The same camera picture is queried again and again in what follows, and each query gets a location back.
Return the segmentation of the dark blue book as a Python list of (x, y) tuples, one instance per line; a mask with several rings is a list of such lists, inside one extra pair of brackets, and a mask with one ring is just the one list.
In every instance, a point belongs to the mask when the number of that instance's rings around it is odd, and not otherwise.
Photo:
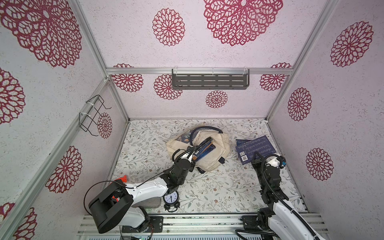
[(267, 136), (251, 140), (251, 142), (247, 143), (246, 148), (236, 148), (236, 151), (242, 165), (248, 164), (254, 159), (259, 159), (258, 156), (255, 156), (255, 152), (258, 152), (263, 157), (277, 152)]
[(251, 140), (240, 140), (236, 139), (236, 148), (244, 149), (247, 146), (247, 143), (251, 142)]

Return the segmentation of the beige canvas tote bag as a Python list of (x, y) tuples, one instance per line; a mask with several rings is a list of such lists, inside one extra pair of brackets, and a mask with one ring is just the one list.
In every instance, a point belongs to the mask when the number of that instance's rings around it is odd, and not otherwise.
[(201, 174), (211, 172), (224, 164), (230, 153), (228, 134), (216, 127), (204, 125), (191, 128), (169, 140), (166, 147), (173, 161), (182, 151), (195, 147), (192, 162)]

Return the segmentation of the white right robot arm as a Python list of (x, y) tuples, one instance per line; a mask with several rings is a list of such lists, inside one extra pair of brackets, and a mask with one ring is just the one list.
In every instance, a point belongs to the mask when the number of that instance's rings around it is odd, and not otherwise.
[(254, 153), (252, 160), (263, 202), (268, 206), (258, 212), (262, 231), (260, 235), (270, 235), (281, 240), (323, 240), (289, 201), (280, 187), (280, 171), (286, 166), (286, 159), (278, 154), (262, 156)]

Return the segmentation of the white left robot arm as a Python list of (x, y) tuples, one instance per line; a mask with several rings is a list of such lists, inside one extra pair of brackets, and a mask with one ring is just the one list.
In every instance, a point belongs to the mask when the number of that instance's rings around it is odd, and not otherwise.
[(140, 184), (128, 184), (122, 180), (111, 181), (89, 204), (98, 233), (104, 234), (123, 224), (143, 231), (150, 217), (143, 207), (134, 207), (142, 201), (168, 196), (183, 185), (195, 163), (187, 158), (175, 160), (171, 168), (158, 178)]

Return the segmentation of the blue books in bag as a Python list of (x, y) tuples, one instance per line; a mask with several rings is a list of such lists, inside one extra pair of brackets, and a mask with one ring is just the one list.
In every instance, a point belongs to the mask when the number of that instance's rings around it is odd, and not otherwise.
[(213, 144), (212, 137), (208, 137), (201, 144), (198, 145), (196, 151), (193, 154), (192, 160), (197, 162), (215, 149), (216, 146)]

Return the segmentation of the black analog alarm clock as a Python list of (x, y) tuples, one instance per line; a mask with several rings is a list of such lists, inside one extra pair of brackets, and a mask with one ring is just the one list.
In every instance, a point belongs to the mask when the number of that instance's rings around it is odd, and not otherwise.
[(176, 212), (180, 207), (180, 196), (178, 191), (174, 191), (168, 195), (163, 196), (163, 201), (165, 203), (164, 208), (169, 213)]

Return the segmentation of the grey sponge block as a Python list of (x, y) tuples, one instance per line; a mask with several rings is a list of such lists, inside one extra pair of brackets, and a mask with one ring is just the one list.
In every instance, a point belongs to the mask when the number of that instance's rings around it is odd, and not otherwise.
[(139, 204), (139, 207), (143, 207), (147, 209), (156, 209), (161, 206), (162, 198), (160, 197), (150, 198), (150, 199), (141, 201), (138, 204)]

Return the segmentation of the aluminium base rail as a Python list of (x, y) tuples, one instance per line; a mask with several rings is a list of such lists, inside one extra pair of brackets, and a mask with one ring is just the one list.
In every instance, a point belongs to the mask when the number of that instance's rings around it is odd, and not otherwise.
[[(149, 215), (151, 221), (156, 218), (163, 218), (163, 222), (155, 223), (155, 227), (161, 227), (162, 232), (157, 235), (189, 235), (189, 234), (233, 234), (235, 229), (257, 227), (256, 213), (240, 214), (153, 214)], [(301, 216), (319, 234), (328, 234), (329, 231), (320, 214), (301, 213)], [(78, 232), (80, 236), (97, 236), (99, 232), (91, 216), (85, 215)]]

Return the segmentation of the grey metal wall shelf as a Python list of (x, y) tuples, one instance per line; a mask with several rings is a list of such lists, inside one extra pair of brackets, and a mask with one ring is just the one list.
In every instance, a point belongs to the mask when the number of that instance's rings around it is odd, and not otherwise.
[(249, 69), (233, 74), (180, 73), (172, 69), (171, 83), (174, 90), (246, 90), (250, 74)]

